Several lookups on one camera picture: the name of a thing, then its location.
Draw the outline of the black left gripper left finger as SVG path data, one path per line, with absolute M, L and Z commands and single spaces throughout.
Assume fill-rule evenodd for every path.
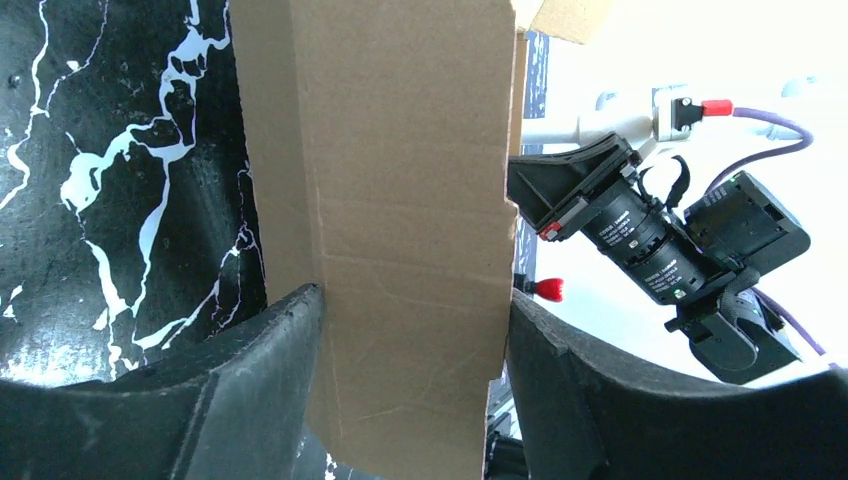
M 289 479 L 321 340 L 306 284 L 112 382 L 1 385 L 5 479 Z

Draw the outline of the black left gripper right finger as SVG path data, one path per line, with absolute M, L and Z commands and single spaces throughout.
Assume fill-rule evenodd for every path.
M 847 373 L 763 389 L 632 355 L 512 298 L 506 363 L 534 479 L 843 479 Z

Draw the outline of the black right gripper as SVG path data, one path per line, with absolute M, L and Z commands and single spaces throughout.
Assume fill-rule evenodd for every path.
M 576 150 L 509 158 L 506 196 L 545 241 L 580 233 L 652 301 L 685 305 L 726 287 L 731 269 L 700 251 L 664 205 L 627 178 L 640 154 L 609 133 Z

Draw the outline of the brown cardboard box sheet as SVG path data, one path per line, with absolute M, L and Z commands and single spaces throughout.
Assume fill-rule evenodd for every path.
M 479 479 L 502 369 L 519 36 L 584 44 L 608 1 L 234 1 L 267 297 L 324 291 L 306 409 L 332 457 Z

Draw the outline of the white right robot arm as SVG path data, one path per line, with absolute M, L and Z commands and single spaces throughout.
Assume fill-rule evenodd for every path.
M 804 254 L 809 235 L 753 176 L 739 172 L 683 216 L 647 192 L 641 155 L 610 133 L 578 149 L 513 156 L 507 196 L 537 236 L 584 235 L 652 301 L 672 306 L 667 330 L 720 381 L 743 385 L 799 359 L 784 317 L 755 292 L 761 278 Z

